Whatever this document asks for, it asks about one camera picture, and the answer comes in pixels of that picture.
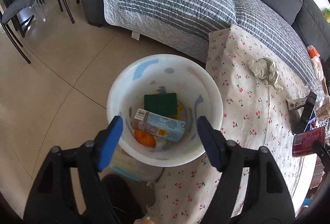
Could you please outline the red drink can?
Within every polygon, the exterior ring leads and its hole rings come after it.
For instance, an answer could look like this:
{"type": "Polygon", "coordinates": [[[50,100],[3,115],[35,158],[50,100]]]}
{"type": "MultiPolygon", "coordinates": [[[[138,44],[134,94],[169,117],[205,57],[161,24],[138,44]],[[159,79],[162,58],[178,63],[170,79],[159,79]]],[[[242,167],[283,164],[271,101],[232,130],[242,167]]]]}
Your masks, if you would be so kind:
{"type": "Polygon", "coordinates": [[[301,134],[294,135],[292,141],[292,156],[302,157],[310,154],[314,154],[313,144],[314,142],[325,145],[325,127],[318,127],[316,129],[306,131],[301,134]]]}

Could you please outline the greenish paper ball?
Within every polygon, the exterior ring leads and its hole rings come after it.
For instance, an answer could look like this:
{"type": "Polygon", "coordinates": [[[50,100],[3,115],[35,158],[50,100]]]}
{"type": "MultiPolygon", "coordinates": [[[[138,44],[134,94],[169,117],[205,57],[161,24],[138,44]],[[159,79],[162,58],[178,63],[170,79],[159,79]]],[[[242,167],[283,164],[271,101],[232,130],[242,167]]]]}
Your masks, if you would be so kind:
{"type": "Polygon", "coordinates": [[[251,58],[248,61],[248,67],[256,78],[265,81],[268,86],[273,87],[277,91],[282,91],[284,88],[279,84],[279,69],[276,63],[267,57],[260,59],[251,58]]]}

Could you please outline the light blue milk carton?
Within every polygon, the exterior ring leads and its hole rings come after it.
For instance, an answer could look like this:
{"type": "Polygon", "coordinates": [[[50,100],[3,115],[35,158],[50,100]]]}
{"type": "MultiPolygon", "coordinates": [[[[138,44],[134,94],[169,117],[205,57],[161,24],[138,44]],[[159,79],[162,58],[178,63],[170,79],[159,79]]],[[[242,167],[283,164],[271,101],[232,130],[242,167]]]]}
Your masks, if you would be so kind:
{"type": "Polygon", "coordinates": [[[132,119],[133,129],[146,131],[150,135],[168,141],[179,142],[185,133],[186,123],[154,114],[139,108],[132,119]]]}

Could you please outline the white plastic trash bin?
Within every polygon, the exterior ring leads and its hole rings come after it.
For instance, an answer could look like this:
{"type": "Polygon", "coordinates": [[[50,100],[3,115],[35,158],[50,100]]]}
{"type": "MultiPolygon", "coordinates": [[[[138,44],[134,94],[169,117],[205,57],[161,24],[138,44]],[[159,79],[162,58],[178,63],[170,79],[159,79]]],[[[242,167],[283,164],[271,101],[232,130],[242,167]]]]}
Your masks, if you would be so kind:
{"type": "Polygon", "coordinates": [[[110,168],[135,181],[153,181],[164,168],[202,156],[197,119],[214,129],[223,121],[223,102],[210,74],[177,55],[157,54],[125,68],[111,86],[107,117],[120,116],[123,133],[110,168]]]}

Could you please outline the small torn wrapper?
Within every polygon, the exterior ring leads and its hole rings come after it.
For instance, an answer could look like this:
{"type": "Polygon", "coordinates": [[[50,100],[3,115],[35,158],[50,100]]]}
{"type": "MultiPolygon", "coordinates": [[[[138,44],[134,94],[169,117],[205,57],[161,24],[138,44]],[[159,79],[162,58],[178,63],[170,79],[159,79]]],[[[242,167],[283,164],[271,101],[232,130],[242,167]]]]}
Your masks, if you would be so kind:
{"type": "Polygon", "coordinates": [[[294,111],[294,110],[298,110],[302,107],[305,106],[306,104],[306,100],[307,100],[307,97],[303,97],[303,98],[300,98],[300,99],[287,99],[287,103],[288,103],[288,110],[289,111],[294,111]]]}

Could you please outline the black slipper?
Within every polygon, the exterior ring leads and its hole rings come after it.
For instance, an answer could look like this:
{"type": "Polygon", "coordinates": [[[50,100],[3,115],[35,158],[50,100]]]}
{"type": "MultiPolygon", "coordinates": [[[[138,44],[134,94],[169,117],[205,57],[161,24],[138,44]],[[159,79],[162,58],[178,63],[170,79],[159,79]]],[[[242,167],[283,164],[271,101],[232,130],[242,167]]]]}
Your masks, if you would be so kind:
{"type": "Polygon", "coordinates": [[[141,206],[124,179],[116,174],[108,174],[103,177],[101,183],[120,223],[134,223],[144,217],[141,206]]]}

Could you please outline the cherry print tablecloth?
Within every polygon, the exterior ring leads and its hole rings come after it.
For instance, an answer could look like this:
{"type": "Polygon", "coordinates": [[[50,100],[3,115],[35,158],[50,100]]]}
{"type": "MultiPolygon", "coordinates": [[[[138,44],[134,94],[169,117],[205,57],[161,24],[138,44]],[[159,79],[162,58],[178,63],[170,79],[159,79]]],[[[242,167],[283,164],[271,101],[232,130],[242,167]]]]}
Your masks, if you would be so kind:
{"type": "MultiPolygon", "coordinates": [[[[209,35],[206,71],[223,100],[221,132],[244,148],[268,147],[279,166],[296,210],[312,181],[316,156],[292,156],[293,124],[298,111],[289,99],[303,98],[308,89],[300,77],[265,43],[236,25],[209,35]],[[270,58],[279,69],[277,91],[249,68],[253,59],[270,58]]],[[[147,216],[155,223],[200,223],[220,182],[220,173],[206,155],[181,167],[167,168],[156,184],[156,202],[147,216]]]]}

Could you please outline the orange white snack packet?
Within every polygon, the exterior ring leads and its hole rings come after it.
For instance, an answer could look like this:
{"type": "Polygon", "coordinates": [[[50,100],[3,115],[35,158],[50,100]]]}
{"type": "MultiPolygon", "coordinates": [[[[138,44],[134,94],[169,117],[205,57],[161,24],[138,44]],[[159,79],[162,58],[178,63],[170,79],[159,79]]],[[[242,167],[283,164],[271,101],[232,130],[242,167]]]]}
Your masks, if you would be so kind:
{"type": "Polygon", "coordinates": [[[317,52],[316,48],[313,45],[308,46],[306,49],[310,56],[310,61],[312,63],[317,80],[323,81],[324,73],[321,64],[320,54],[317,52]]]}

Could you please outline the green scouring sponge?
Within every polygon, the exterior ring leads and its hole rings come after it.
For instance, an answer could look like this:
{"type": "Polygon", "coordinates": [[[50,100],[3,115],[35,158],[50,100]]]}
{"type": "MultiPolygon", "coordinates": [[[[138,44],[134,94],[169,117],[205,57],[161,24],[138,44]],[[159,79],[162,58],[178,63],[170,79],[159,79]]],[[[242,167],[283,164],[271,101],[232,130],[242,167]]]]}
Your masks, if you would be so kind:
{"type": "Polygon", "coordinates": [[[174,116],[178,113],[176,93],[162,93],[144,96],[144,109],[161,116],[174,116]]]}

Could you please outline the grey striped quilted cover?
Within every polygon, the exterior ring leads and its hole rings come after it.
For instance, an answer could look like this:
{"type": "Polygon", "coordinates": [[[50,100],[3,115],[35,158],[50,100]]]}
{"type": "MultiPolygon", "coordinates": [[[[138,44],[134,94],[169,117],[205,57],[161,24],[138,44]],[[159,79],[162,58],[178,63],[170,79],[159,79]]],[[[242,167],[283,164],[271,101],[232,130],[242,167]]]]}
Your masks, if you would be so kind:
{"type": "Polygon", "coordinates": [[[304,42],[261,0],[103,0],[107,24],[135,31],[202,62],[211,32],[237,25],[255,35],[301,79],[314,79],[304,42]]]}

